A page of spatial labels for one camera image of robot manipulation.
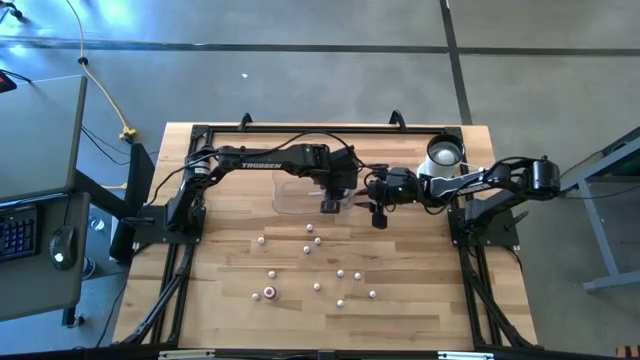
black cable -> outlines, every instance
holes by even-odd
[[[518,253],[513,250],[510,246],[505,246],[505,249],[507,249],[508,252],[512,253],[513,256],[516,257],[516,261],[518,261],[518,265],[520,266],[520,272],[522,272],[522,261],[520,261],[520,256],[518,255]]]
[[[629,191],[633,191],[636,189],[640,189],[640,185],[638,186],[634,186],[632,188],[629,188],[627,190],[622,190],[622,191],[618,191],[615,192],[613,194],[607,194],[607,195],[599,195],[599,196],[592,196],[592,197],[562,197],[561,199],[568,199],[568,200],[591,200],[591,199],[603,199],[603,198],[607,198],[607,197],[613,197],[613,196],[618,196],[618,195],[622,195],[624,193],[628,193]]]
[[[252,154],[247,154],[247,153],[243,153],[243,152],[239,152],[239,153],[227,153],[230,155],[244,155],[244,156],[260,156],[260,155],[267,155],[267,154],[271,154],[274,151],[280,150],[283,147],[289,145],[291,142],[305,136],[305,135],[309,135],[309,134],[322,134],[322,135],[326,135],[329,137],[334,138],[335,140],[337,140],[338,142],[340,142],[345,149],[347,149],[347,151],[349,151],[353,157],[356,159],[356,161],[358,162],[358,165],[360,165],[363,168],[369,168],[369,169],[379,169],[379,168],[385,168],[388,167],[387,164],[373,164],[373,165],[368,165],[365,164],[362,160],[360,160],[360,158],[355,154],[355,152],[353,151],[353,149],[349,146],[349,144],[347,144],[344,140],[342,140],[342,138],[340,138],[339,136],[332,134],[330,132],[327,131],[322,131],[322,130],[309,130],[309,131],[305,131],[305,132],[301,132],[300,134],[290,138],[289,140],[283,142],[282,144],[273,147],[271,149],[268,150],[264,150],[264,151],[260,151],[260,152],[256,152],[256,153],[252,153]]]
[[[3,69],[0,69],[0,72],[3,72],[5,74],[7,74],[7,75],[11,75],[11,76],[13,76],[15,78],[18,78],[20,80],[24,80],[24,81],[28,82],[29,84],[31,84],[31,79],[29,79],[29,78],[27,78],[25,76],[22,76],[20,74],[16,74],[14,72],[11,72],[11,71],[8,71],[8,70],[3,70]]]
[[[124,162],[124,163],[117,162],[114,158],[111,157],[111,155],[109,155],[106,151],[104,151],[104,149],[102,149],[95,140],[93,140],[93,138],[89,135],[89,133],[85,130],[84,127],[81,127],[80,130],[87,136],[87,138],[89,138],[89,140],[91,140],[93,145],[95,145],[98,148],[98,150],[100,150],[100,152],[103,153],[104,156],[108,157],[109,160],[111,160],[114,164],[122,166],[122,165],[127,165],[129,163],[129,162]]]
[[[469,186],[470,184],[472,184],[475,181],[476,181],[476,179],[469,179],[465,183],[463,183],[462,185],[458,186],[458,188],[453,192],[453,194],[451,194],[451,196],[449,197],[447,202],[444,205],[442,205],[442,207],[440,209],[438,209],[436,212],[431,212],[431,210],[429,210],[429,208],[427,207],[427,205],[425,203],[422,204],[424,206],[424,210],[429,215],[438,215],[438,214],[442,213],[447,207],[449,207],[449,205],[451,205],[453,203],[453,201],[456,199],[456,195],[458,194],[458,192],[460,192],[460,190],[464,189],[465,187]]]
[[[562,179],[562,177],[563,177],[566,173],[568,173],[569,171],[571,171],[571,170],[573,170],[573,169],[577,168],[578,166],[582,165],[585,161],[587,161],[589,158],[591,158],[593,155],[595,155],[595,154],[597,154],[597,153],[599,153],[599,152],[602,152],[602,150],[598,150],[598,151],[596,151],[596,152],[592,153],[591,155],[587,156],[583,161],[581,161],[581,162],[579,162],[579,163],[577,163],[577,164],[575,164],[575,165],[571,166],[571,167],[570,167],[570,168],[568,168],[567,170],[563,171],[563,172],[562,172],[562,174],[560,174],[560,179]]]
[[[118,148],[116,148],[115,146],[109,144],[106,140],[102,139],[100,136],[96,135],[93,131],[89,130],[86,126],[82,125],[81,126],[82,129],[84,129],[86,132],[88,132],[89,134],[93,135],[94,138],[98,139],[98,141],[100,141],[101,143],[107,145],[108,147],[112,148],[114,151],[119,152],[122,155],[127,155],[130,156],[130,154],[126,151],[122,151]]]
[[[138,216],[140,216],[140,214],[142,213],[142,210],[144,210],[145,208],[147,208],[147,207],[151,206],[151,205],[156,201],[156,199],[158,198],[158,190],[160,190],[160,188],[162,187],[162,185],[164,185],[167,181],[169,181],[169,179],[170,179],[173,175],[175,175],[175,174],[179,173],[180,171],[182,171],[182,170],[184,170],[184,169],[186,169],[186,168],[188,168],[188,167],[190,167],[190,166],[193,166],[193,165],[195,165],[195,164],[199,163],[199,162],[200,162],[200,161],[202,161],[202,160],[206,160],[206,159],[208,159],[208,158],[210,158],[210,157],[213,157],[214,155],[216,155],[216,154],[215,154],[215,153],[213,153],[213,154],[207,154],[207,155],[205,155],[205,156],[202,156],[202,157],[200,157],[200,158],[198,158],[198,159],[196,159],[196,160],[193,160],[192,162],[190,162],[190,163],[188,163],[188,164],[186,164],[186,165],[184,165],[184,166],[181,166],[181,167],[177,168],[176,170],[173,170],[172,172],[170,172],[170,173],[169,173],[169,175],[167,175],[167,177],[166,177],[166,178],[164,178],[164,180],[162,180],[162,181],[160,182],[160,185],[158,185],[158,186],[156,187],[156,190],[153,192],[153,198],[151,198],[151,201],[150,201],[150,202],[148,202],[148,203],[146,203],[146,204],[144,204],[144,205],[140,208],[140,211],[138,211]]]
[[[102,334],[100,335],[100,338],[96,343],[96,347],[100,347],[100,343],[102,342],[102,339],[104,339],[104,335],[107,333],[107,328],[109,327],[109,322],[111,322],[111,317],[113,316],[113,310],[115,310],[116,308],[116,303],[118,302],[118,299],[120,298],[120,296],[122,296],[122,294],[124,293],[124,289],[126,287],[127,287],[127,280],[125,279],[124,284],[122,284],[122,288],[120,288],[120,291],[118,292],[118,295],[116,296],[115,299],[113,299],[113,304],[111,304],[111,311],[109,312],[109,316],[107,317],[107,322],[104,324],[104,329],[102,329]]]
[[[71,203],[71,195],[67,195],[67,206],[64,209],[64,220],[62,225],[67,225],[67,215],[69,215],[69,204]]]
[[[100,145],[98,145],[98,143],[96,143],[96,141],[93,139],[93,137],[91,137],[91,135],[89,135],[89,133],[93,134],[89,129],[87,129],[84,126],[81,126],[80,130],[89,138],[89,140],[91,140],[93,145],[95,145],[98,148],[98,150],[100,150],[101,153],[103,153],[106,157],[109,158],[109,160],[111,160],[116,165],[124,166],[124,165],[129,165],[131,163],[131,161],[126,161],[126,162],[123,162],[123,163],[116,161],[114,158],[111,157],[111,155],[109,155],[106,151],[104,151],[104,149],[102,147],[100,147]],[[130,156],[130,154],[116,149],[114,146],[112,146],[111,144],[109,144],[106,141],[102,140],[100,137],[96,136],[95,134],[93,134],[93,136],[95,136],[96,139],[100,140],[101,142],[103,142],[107,146],[111,147],[112,149],[116,150],[117,152],[119,152],[119,153],[121,153],[123,155],[129,155]],[[157,154],[159,152],[160,152],[159,150],[152,151],[152,152],[148,153],[148,155],[154,155],[154,154]]]

yellow connector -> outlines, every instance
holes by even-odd
[[[129,144],[133,144],[133,140],[135,139],[136,135],[138,135],[138,131],[136,129],[131,129],[128,126],[125,126],[124,129],[122,129],[122,134],[120,134],[119,137],[120,140],[124,140]]]

keyboard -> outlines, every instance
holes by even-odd
[[[37,225],[35,204],[0,209],[0,262],[35,255]]]

white ball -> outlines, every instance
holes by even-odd
[[[440,150],[436,154],[436,160],[440,164],[445,165],[453,165],[456,162],[456,156],[451,152],[451,150]]]

butcher block table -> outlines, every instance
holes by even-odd
[[[167,124],[152,192],[184,164],[193,125]],[[488,128],[461,128],[468,163],[489,167],[495,159]],[[293,135],[217,133],[213,143],[214,147],[268,149]],[[400,133],[339,136],[355,146],[365,163],[413,169],[424,160],[432,137]],[[325,143],[332,151],[342,146],[321,134],[294,143]],[[362,171],[359,184],[367,172]],[[319,211],[281,214],[273,198],[274,182],[283,175],[270,170],[235,171],[205,193],[206,222],[191,270],[180,348],[472,349],[460,259],[451,246],[446,215],[431,216],[418,204],[398,206],[388,213],[389,227],[378,230],[371,226],[371,214],[359,207],[337,215]],[[156,204],[174,196],[180,182],[181,174],[169,180]],[[319,208],[320,198],[313,201]],[[312,233],[306,231],[307,224],[315,227]],[[266,239],[265,245],[258,244],[259,237]],[[320,246],[313,243],[316,237],[322,239]],[[303,252],[304,246],[311,248],[310,254]],[[155,244],[135,257],[114,341],[129,335],[156,301],[167,249],[168,245]],[[505,249],[492,247],[486,248],[486,257],[496,302],[520,333],[535,343],[516,259]],[[342,279],[336,276],[338,269],[345,272]],[[277,274],[275,279],[268,276],[271,270]],[[354,279],[356,272],[362,274],[359,281]],[[320,291],[313,289],[314,283],[321,284]],[[252,294],[262,294],[266,286],[277,289],[277,300],[252,300]],[[371,290],[376,292],[375,299],[368,296]],[[339,299],[344,300],[342,308],[336,306]],[[163,340],[169,333],[173,307],[173,303],[168,306]],[[490,339],[484,306],[479,305],[478,311],[483,335]]]

